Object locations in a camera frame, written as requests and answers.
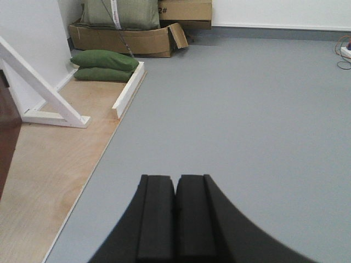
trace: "white wooden edge trim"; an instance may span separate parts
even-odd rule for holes
[[[86,126],[84,119],[27,61],[0,36],[0,55],[72,127]]]
[[[75,127],[75,128],[86,128],[91,122],[89,116],[81,116],[83,119],[82,124],[71,124],[65,120],[59,113],[46,112],[46,111],[33,111],[29,110],[22,116],[22,121],[40,124],[50,124],[57,126]]]
[[[129,101],[133,97],[134,91],[139,87],[140,80],[143,79],[144,74],[144,62],[139,62],[138,67],[135,69],[126,86],[123,88],[123,91],[118,96],[115,104],[112,106],[112,109],[117,112],[118,119],[122,117],[126,107],[129,104]]]
[[[124,108],[124,111],[122,112],[121,116],[118,118],[119,121],[122,121],[122,118],[124,117],[124,115],[126,114],[127,110],[129,109],[129,106],[131,105],[131,103],[132,103],[132,101],[133,101],[133,99],[134,99],[134,96],[135,96],[136,93],[138,92],[138,90],[139,90],[139,88],[140,88],[140,85],[141,85],[141,83],[143,82],[143,80],[144,80],[144,78],[145,78],[145,76],[146,76],[147,73],[148,73],[148,72],[145,71],[145,73],[142,75],[142,77],[141,77],[141,79],[140,79],[140,81],[139,81],[137,87],[134,89],[134,92],[133,92],[133,94],[132,94],[132,96],[131,96],[131,98],[130,98],[128,104],[127,104],[127,106]]]

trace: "black cable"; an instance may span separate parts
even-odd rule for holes
[[[345,58],[342,58],[344,61],[339,61],[336,65],[342,70],[351,70],[351,62],[347,61]],[[342,64],[347,64],[348,67],[342,67]]]
[[[105,10],[106,10],[106,12],[108,13],[109,17],[111,18],[112,22],[114,23],[114,19],[113,19],[112,15],[110,14],[110,12],[109,12],[107,6],[105,5],[104,1],[101,0],[101,2],[102,2],[102,4],[104,5]],[[124,46],[125,46],[125,47],[127,48],[127,50],[129,51],[129,54],[131,55],[131,57],[132,57],[132,58],[135,58],[133,52],[132,52],[131,49],[129,48],[129,46],[128,46],[126,40],[124,39],[124,37],[123,37],[121,31],[118,30],[117,28],[116,28],[116,30],[117,30],[118,34],[120,35],[120,39],[121,39],[121,41],[123,42]]]

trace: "diagonal white brace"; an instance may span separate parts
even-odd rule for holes
[[[90,117],[81,116],[25,59],[0,36],[0,58],[12,67],[41,97],[57,110],[55,116],[46,112],[33,111],[22,117],[24,121],[52,125],[86,128]]]

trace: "wooden platform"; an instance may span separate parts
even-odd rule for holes
[[[86,129],[22,125],[0,202],[0,262],[44,259],[120,122],[111,107],[124,86],[71,81],[62,89],[92,117]]]

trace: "white wall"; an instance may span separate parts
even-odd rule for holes
[[[82,0],[57,0],[59,3],[62,20],[64,23],[66,37],[69,38],[68,26],[82,16]]]
[[[57,1],[0,0],[0,6],[0,35],[51,86],[60,88],[73,67]],[[21,114],[42,101],[13,69],[5,64],[4,70]]]
[[[351,30],[346,0],[213,0],[214,26]]]

